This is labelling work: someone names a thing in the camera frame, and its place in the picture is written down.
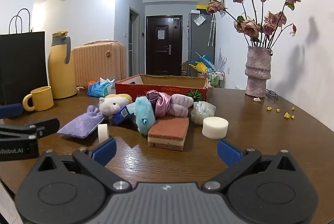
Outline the purple drawstring pouch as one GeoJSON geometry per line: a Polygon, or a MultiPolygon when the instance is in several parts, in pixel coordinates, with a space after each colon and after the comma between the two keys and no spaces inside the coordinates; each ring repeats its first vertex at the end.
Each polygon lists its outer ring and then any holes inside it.
{"type": "Polygon", "coordinates": [[[57,133],[83,139],[95,131],[104,120],[105,116],[100,110],[93,105],[89,105],[85,113],[65,124],[57,133]]]}

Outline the blue small carton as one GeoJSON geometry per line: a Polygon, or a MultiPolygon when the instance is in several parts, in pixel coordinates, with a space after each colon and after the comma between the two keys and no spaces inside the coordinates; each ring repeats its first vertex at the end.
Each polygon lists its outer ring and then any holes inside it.
{"type": "Polygon", "coordinates": [[[126,105],[112,116],[112,121],[116,125],[123,123],[127,119],[135,121],[135,103],[126,105]]]}

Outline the white yellow plush toy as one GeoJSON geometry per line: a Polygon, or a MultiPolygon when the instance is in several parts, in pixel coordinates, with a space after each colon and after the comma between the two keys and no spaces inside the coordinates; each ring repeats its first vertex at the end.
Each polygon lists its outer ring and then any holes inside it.
{"type": "Polygon", "coordinates": [[[110,118],[132,102],[132,97],[128,94],[109,94],[99,98],[99,111],[110,118]]]}

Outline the light blue plush toy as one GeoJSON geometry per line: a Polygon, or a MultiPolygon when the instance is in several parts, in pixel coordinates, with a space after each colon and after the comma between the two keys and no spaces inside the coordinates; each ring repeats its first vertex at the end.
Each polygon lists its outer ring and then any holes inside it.
{"type": "Polygon", "coordinates": [[[135,100],[135,123],[142,135],[148,135],[149,130],[155,124],[153,108],[149,99],[145,96],[137,97],[135,100]]]}

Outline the small white foam block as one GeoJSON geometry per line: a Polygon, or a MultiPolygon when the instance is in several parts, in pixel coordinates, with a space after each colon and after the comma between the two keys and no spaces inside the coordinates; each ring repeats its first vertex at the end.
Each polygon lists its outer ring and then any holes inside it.
{"type": "Polygon", "coordinates": [[[109,128],[107,124],[99,124],[97,127],[97,133],[100,144],[110,138],[109,128]]]}

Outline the yellow ceramic mug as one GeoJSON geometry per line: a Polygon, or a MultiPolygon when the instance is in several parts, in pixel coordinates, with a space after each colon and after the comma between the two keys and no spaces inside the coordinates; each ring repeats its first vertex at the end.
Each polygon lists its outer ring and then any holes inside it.
{"type": "Polygon", "coordinates": [[[26,95],[22,102],[26,111],[45,111],[54,106],[52,89],[50,86],[34,89],[26,95]]]}

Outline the black paper shopping bag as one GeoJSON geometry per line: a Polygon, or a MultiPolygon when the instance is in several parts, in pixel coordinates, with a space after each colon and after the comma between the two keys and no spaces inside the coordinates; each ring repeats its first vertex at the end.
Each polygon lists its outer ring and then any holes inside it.
{"type": "Polygon", "coordinates": [[[1,105],[20,104],[47,85],[45,32],[1,35],[1,105]]]}

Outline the white mesh bath puff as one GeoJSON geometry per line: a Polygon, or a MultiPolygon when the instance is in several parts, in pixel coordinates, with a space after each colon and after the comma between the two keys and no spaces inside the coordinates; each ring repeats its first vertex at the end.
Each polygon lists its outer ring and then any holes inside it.
{"type": "Polygon", "coordinates": [[[216,107],[208,102],[194,102],[191,120],[197,125],[202,125],[205,118],[215,116],[215,111],[216,107]]]}

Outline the fallen pink petal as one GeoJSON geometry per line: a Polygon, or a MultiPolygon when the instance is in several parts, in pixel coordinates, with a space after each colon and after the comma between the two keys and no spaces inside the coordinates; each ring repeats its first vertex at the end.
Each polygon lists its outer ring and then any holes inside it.
{"type": "Polygon", "coordinates": [[[259,97],[258,97],[258,98],[254,98],[253,101],[254,101],[254,102],[259,102],[259,103],[260,103],[260,102],[261,102],[261,99],[260,99],[259,97]]]}

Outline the yellow thermos jug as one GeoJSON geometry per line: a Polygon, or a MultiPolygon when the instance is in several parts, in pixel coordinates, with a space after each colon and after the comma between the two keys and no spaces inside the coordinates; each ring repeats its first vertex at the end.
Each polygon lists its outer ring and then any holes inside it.
{"type": "Polygon", "coordinates": [[[68,31],[52,34],[48,74],[54,99],[65,99],[77,93],[74,57],[71,54],[71,39],[68,31]]]}

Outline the red layered sponge block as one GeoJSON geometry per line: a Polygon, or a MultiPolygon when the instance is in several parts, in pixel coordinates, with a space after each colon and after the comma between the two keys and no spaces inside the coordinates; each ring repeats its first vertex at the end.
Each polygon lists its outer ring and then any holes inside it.
{"type": "Polygon", "coordinates": [[[188,127],[188,117],[166,116],[158,119],[148,132],[148,146],[183,151],[188,127]]]}

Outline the black eyeglasses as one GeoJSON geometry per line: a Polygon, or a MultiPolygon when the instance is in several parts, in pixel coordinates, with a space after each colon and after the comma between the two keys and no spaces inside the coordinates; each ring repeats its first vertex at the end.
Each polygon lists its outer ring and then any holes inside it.
{"type": "Polygon", "coordinates": [[[278,94],[276,92],[274,92],[273,90],[270,90],[270,89],[266,89],[266,96],[269,99],[272,99],[272,100],[278,100],[279,99],[278,94]]]}

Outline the pink satin scrunchie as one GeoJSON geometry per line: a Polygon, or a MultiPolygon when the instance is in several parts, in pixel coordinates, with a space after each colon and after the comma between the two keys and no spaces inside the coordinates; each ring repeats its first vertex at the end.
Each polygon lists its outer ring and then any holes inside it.
{"type": "Polygon", "coordinates": [[[150,90],[146,93],[147,99],[149,99],[156,118],[162,118],[166,115],[170,107],[171,96],[165,92],[158,92],[156,90],[150,90]]]}

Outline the pink ribbed suitcase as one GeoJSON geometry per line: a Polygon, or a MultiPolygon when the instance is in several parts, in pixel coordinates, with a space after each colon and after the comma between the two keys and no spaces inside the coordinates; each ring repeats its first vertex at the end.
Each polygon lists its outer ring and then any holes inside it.
{"type": "Polygon", "coordinates": [[[85,87],[90,81],[101,78],[121,80],[126,77],[126,47],[114,40],[96,40],[75,47],[74,57],[76,85],[85,87]]]}

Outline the dark entrance door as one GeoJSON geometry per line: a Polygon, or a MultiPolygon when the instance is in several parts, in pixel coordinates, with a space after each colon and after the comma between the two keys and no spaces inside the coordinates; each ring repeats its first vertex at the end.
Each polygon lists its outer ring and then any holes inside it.
{"type": "Polygon", "coordinates": [[[146,74],[182,75],[182,16],[148,16],[146,21],[146,74]]]}

